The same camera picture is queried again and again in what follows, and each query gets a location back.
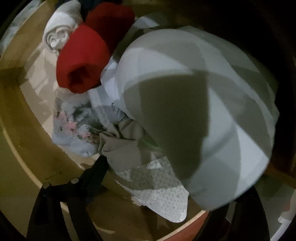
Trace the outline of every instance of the red fabric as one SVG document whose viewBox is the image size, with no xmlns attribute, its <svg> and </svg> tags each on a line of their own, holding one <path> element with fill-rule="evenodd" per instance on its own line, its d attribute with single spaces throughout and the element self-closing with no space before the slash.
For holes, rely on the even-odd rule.
<svg viewBox="0 0 296 241">
<path fill-rule="evenodd" d="M 57 82 L 73 93 L 84 93 L 100 85 L 102 70 L 111 53 L 93 29 L 81 24 L 70 36 L 57 60 Z"/>
<path fill-rule="evenodd" d="M 134 21 L 135 14 L 131 8 L 103 2 L 89 12 L 85 24 L 102 37 L 113 53 Z"/>
</svg>

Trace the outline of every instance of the white patterned fabric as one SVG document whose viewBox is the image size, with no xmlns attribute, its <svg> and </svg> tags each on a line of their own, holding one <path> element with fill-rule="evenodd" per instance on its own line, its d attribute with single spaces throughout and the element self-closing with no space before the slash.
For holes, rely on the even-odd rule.
<svg viewBox="0 0 296 241">
<path fill-rule="evenodd" d="M 73 94 L 59 87 L 55 95 L 53 143 L 82 157 L 98 153 L 99 133 L 103 127 L 91 107 L 88 94 Z"/>
<path fill-rule="evenodd" d="M 120 58 L 126 48 L 138 37 L 150 31 L 151 28 L 165 28 L 169 25 L 168 20 L 161 12 L 153 12 L 144 15 L 137 19 L 130 27 L 124 38 L 117 45 L 114 53 L 112 54 L 109 63 L 103 69 L 101 74 L 101 83 L 111 101 L 121 109 L 129 118 L 134 119 L 129 111 L 125 108 L 124 104 L 120 101 L 117 83 L 115 81 L 115 71 Z"/>
<path fill-rule="evenodd" d="M 128 118 L 123 111 L 115 106 L 102 86 L 90 89 L 87 93 L 95 114 L 106 129 L 109 125 Z"/>
<path fill-rule="evenodd" d="M 46 48 L 59 54 L 59 51 L 68 41 L 70 34 L 83 22 L 80 14 L 81 4 L 77 0 L 71 0 L 62 4 L 47 22 L 43 43 Z"/>
<path fill-rule="evenodd" d="M 116 182 L 137 200 L 165 219 L 179 223 L 187 215 L 189 193 L 183 187 L 167 157 L 124 172 L 115 172 Z"/>
</svg>

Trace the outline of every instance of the metal rivet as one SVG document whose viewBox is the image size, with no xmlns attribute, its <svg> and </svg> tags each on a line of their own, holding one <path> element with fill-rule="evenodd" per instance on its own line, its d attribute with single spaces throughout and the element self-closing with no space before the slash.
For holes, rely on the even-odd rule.
<svg viewBox="0 0 296 241">
<path fill-rule="evenodd" d="M 79 179 L 76 177 L 76 178 L 73 178 L 72 180 L 71 180 L 71 183 L 72 184 L 76 184 L 76 183 L 78 183 L 79 182 Z"/>
<path fill-rule="evenodd" d="M 50 186 L 50 183 L 44 183 L 44 184 L 42 185 L 42 187 L 43 187 L 44 189 L 48 188 L 49 186 Z"/>
</svg>

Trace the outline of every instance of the white cloth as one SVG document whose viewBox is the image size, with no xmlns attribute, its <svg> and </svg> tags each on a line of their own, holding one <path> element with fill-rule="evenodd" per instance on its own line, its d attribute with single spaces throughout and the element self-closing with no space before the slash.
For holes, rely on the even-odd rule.
<svg viewBox="0 0 296 241">
<path fill-rule="evenodd" d="M 203 209 L 236 199 L 264 172 L 277 82 L 232 43 L 190 26 L 151 31 L 125 50 L 115 84 L 118 107 L 151 135 Z"/>
<path fill-rule="evenodd" d="M 145 32 L 149 32 L 151 28 L 166 27 L 168 25 L 169 23 L 162 13 L 145 15 L 132 25 L 123 40 L 118 44 L 108 65 L 101 74 L 102 86 L 110 97 L 110 101 L 114 102 L 118 107 L 120 107 L 120 98 L 115 82 L 115 71 L 123 52 L 132 41 Z M 174 223 L 182 222 L 186 218 L 189 194 L 175 176 L 165 156 L 154 158 L 148 164 L 137 168 L 113 173 L 115 174 L 115 180 L 131 193 L 138 202 L 160 216 Z"/>
<path fill-rule="evenodd" d="M 80 9 L 81 4 L 77 0 L 71 0 L 58 7 L 51 16 L 42 38 L 50 52 L 59 54 L 70 34 L 83 22 Z"/>
<path fill-rule="evenodd" d="M 165 28 L 169 25 L 168 20 L 161 12 L 154 12 L 140 17 L 128 30 L 124 38 L 117 45 L 113 55 L 110 58 L 109 63 L 103 69 L 101 74 L 101 83 L 106 93 L 110 97 L 111 101 L 119 107 L 128 117 L 134 119 L 129 111 L 120 101 L 120 96 L 117 88 L 117 82 L 115 81 L 115 71 L 119 60 L 126 50 L 126 48 L 137 38 L 149 31 L 151 28 Z"/>
<path fill-rule="evenodd" d="M 187 215 L 189 193 L 175 176 L 167 157 L 124 172 L 115 172 L 115 181 L 165 219 L 179 223 Z"/>
</svg>

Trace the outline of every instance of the laundry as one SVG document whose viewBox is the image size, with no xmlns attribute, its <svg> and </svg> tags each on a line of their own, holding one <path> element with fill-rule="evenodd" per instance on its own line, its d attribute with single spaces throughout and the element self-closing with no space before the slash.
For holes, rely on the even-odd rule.
<svg viewBox="0 0 296 241">
<path fill-rule="evenodd" d="M 83 22 L 80 8 L 77 0 L 71 0 L 62 4 L 51 16 L 42 38 L 50 52 L 58 55 L 71 33 Z"/>
<path fill-rule="evenodd" d="M 132 119 L 132 115 L 129 113 L 124 103 L 120 100 L 117 81 L 115 81 L 116 68 L 124 51 L 135 39 L 148 31 L 156 28 L 166 28 L 169 25 L 170 23 L 168 19 L 161 12 L 150 13 L 137 19 L 125 34 L 124 38 L 117 45 L 109 63 L 102 71 L 101 84 L 104 87 L 106 93 L 110 97 L 111 101 Z"/>
<path fill-rule="evenodd" d="M 99 154 L 114 171 L 126 171 L 163 156 L 162 150 L 139 123 L 126 119 L 100 133 Z"/>
<path fill-rule="evenodd" d="M 104 2 L 90 11 L 85 24 L 102 37 L 112 54 L 134 21 L 135 14 L 130 7 Z"/>
<path fill-rule="evenodd" d="M 91 106 L 104 128 L 127 119 L 127 115 L 111 101 L 102 86 L 88 91 Z"/>
<path fill-rule="evenodd" d="M 166 156 L 111 174 L 138 202 L 158 215 L 174 223 L 185 220 L 189 193 L 175 176 Z"/>
<path fill-rule="evenodd" d="M 85 24 L 72 33 L 57 60 L 60 87 L 82 94 L 100 85 L 100 75 L 110 59 L 101 36 Z"/>
<path fill-rule="evenodd" d="M 123 107 L 203 209 L 235 200 L 263 174 L 277 81 L 249 53 L 192 26 L 154 30 L 128 46 L 115 81 Z"/>
<path fill-rule="evenodd" d="M 128 7 L 113 3 L 98 5 L 71 34 L 57 60 L 57 82 L 73 93 L 101 85 L 102 70 L 134 21 Z"/>
<path fill-rule="evenodd" d="M 64 4 L 65 2 L 68 2 L 69 0 L 58 0 L 56 4 L 56 8 Z M 93 10 L 97 5 L 99 5 L 102 2 L 113 2 L 116 4 L 121 4 L 122 0 L 107 0 L 107 1 L 102 1 L 102 0 L 79 0 L 81 3 L 81 15 L 83 20 L 85 20 L 87 14 L 89 11 Z"/>
<path fill-rule="evenodd" d="M 95 115 L 87 93 L 73 94 L 67 89 L 55 91 L 52 141 L 82 156 L 98 152 L 103 127 Z"/>
</svg>

